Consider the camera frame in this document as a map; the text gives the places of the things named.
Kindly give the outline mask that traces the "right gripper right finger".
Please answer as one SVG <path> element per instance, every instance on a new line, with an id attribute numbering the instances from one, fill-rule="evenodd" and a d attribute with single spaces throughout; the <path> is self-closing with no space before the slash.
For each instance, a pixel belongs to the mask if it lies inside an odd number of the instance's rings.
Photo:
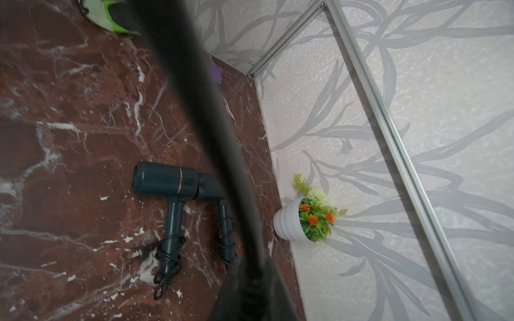
<path id="1" fill-rule="evenodd" d="M 263 282 L 264 314 L 262 320 L 299 320 L 291 295 L 272 259 L 266 260 Z"/>

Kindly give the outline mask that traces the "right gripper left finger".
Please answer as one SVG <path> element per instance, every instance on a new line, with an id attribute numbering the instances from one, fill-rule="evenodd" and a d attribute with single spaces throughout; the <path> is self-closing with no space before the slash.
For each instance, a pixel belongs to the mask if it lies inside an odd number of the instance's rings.
<path id="1" fill-rule="evenodd" d="M 208 320 L 253 320 L 250 304 L 252 278 L 242 258 L 236 258 L 226 277 Z"/>

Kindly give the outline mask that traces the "dark green hair dryer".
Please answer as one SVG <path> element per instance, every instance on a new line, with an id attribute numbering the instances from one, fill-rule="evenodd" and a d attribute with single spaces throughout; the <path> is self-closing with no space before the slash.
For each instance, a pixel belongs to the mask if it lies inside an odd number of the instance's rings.
<path id="1" fill-rule="evenodd" d="M 140 197 L 167 199 L 164 236 L 149 247 L 156 250 L 159 262 L 153 283 L 153 298 L 159 300 L 182 268 L 179 254 L 185 238 L 181 235 L 183 206 L 198 194 L 199 177 L 195 169 L 141 161 L 135 165 L 132 192 Z"/>
<path id="2" fill-rule="evenodd" d="M 214 174 L 199 173 L 199 188 L 196 200 L 214 201 L 217 206 L 218 225 L 212 240 L 217 258 L 228 268 L 236 258 L 234 226 L 225 200 L 224 190 Z"/>

